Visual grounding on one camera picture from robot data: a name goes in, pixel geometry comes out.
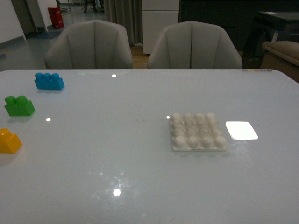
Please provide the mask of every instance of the white baseplate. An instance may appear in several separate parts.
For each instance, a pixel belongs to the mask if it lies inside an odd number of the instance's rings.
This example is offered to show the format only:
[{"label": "white baseplate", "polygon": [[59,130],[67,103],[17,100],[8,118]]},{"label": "white baseplate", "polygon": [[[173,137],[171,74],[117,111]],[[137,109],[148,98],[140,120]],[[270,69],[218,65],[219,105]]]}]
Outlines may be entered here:
[{"label": "white baseplate", "polygon": [[175,152],[227,151],[226,139],[212,113],[172,114],[171,134]]}]

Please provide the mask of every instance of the curtain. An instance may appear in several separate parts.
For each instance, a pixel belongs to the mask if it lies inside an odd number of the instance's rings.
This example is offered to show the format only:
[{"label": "curtain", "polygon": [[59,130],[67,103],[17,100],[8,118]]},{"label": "curtain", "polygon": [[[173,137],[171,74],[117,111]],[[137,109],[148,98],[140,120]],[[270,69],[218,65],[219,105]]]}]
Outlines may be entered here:
[{"label": "curtain", "polygon": [[123,25],[130,46],[142,43],[142,0],[104,0],[105,19]]}]

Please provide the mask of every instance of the beige chair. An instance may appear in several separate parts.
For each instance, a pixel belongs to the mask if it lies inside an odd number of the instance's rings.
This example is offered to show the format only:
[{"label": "beige chair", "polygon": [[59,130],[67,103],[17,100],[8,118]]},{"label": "beige chair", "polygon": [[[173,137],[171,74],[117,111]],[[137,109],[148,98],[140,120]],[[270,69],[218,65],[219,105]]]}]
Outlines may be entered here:
[{"label": "beige chair", "polygon": [[45,56],[47,69],[131,69],[126,29],[92,20],[67,27]]},{"label": "beige chair", "polygon": [[165,27],[148,60],[149,69],[240,69],[242,59],[226,31],[187,21]]},{"label": "beige chair", "polygon": [[299,43],[277,41],[263,43],[266,51],[261,69],[274,69],[285,73],[299,83]]}]

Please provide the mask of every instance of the green toy block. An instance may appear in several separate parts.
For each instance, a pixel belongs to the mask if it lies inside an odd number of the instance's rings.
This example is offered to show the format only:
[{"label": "green toy block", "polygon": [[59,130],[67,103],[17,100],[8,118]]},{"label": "green toy block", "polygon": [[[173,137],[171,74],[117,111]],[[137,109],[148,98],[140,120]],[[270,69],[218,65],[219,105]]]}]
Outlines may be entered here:
[{"label": "green toy block", "polygon": [[9,116],[31,116],[35,111],[31,100],[27,100],[26,96],[19,96],[17,98],[9,96],[5,98],[5,109]]}]

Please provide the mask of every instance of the yellow toy block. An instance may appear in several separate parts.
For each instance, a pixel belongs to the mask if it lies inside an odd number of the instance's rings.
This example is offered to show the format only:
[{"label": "yellow toy block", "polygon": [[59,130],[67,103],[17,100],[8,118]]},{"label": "yellow toy block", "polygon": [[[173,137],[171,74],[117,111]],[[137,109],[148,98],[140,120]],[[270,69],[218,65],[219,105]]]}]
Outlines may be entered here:
[{"label": "yellow toy block", "polygon": [[21,146],[16,134],[10,133],[7,128],[0,129],[0,153],[14,154]]}]

